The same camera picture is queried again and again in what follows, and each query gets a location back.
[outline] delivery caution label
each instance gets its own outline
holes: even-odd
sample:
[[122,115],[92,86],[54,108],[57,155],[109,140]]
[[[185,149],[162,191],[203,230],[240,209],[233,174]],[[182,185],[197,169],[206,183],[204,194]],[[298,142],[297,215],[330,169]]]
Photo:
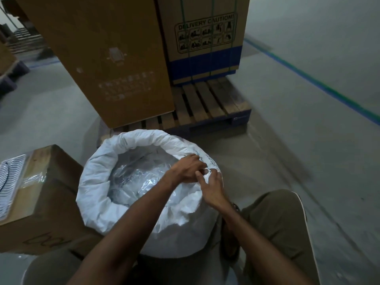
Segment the delivery caution label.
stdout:
[[236,13],[229,13],[175,25],[178,52],[187,53],[231,43],[237,17]]

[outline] gray floor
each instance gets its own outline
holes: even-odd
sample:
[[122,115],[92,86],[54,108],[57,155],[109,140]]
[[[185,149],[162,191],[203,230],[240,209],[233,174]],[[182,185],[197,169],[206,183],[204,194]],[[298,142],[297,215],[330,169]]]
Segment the gray floor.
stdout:
[[[251,0],[246,37],[379,113],[378,8],[379,0]],[[247,43],[230,80],[254,109],[247,130],[192,141],[221,167],[231,199],[243,207],[268,190],[296,191],[322,283],[375,284],[379,127]],[[99,117],[63,66],[36,67],[17,84],[0,104],[0,160],[56,143],[84,164]],[[30,261],[0,255],[2,281],[19,284]],[[197,274],[177,280],[207,283],[216,273],[215,284],[235,283],[215,253],[203,266],[184,262]]]

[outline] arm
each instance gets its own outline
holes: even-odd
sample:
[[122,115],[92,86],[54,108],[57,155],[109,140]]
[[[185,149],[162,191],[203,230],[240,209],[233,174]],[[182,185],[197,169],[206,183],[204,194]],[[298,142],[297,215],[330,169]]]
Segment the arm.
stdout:
[[209,184],[201,173],[196,173],[203,198],[220,212],[264,282],[274,285],[311,285],[310,279],[290,259],[236,212],[224,193],[221,174],[215,169],[211,171]]
[[174,189],[181,182],[196,182],[195,172],[204,168],[206,164],[195,154],[174,164],[86,256],[67,285],[121,284]]

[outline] brown cardboard box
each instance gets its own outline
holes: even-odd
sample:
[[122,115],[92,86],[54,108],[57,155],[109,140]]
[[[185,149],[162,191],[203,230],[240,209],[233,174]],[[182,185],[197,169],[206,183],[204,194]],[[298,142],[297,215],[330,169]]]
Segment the brown cardboard box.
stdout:
[[84,226],[75,202],[83,167],[57,145],[26,155],[16,196],[0,221],[0,252],[40,255],[69,246],[86,255],[101,235]]
[[17,0],[110,128],[174,110],[154,0]]
[[158,0],[158,4],[174,84],[238,69],[249,0]]
[[0,76],[3,75],[15,61],[16,57],[3,43],[0,43]]

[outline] olive green pants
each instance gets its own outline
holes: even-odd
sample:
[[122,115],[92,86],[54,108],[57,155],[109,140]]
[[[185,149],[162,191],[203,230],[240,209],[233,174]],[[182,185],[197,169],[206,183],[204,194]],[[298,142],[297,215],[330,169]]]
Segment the olive green pants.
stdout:
[[[245,220],[289,257],[315,284],[320,284],[306,215],[296,193],[284,189],[268,192],[241,213]],[[249,260],[245,262],[244,274],[252,284],[263,283]]]

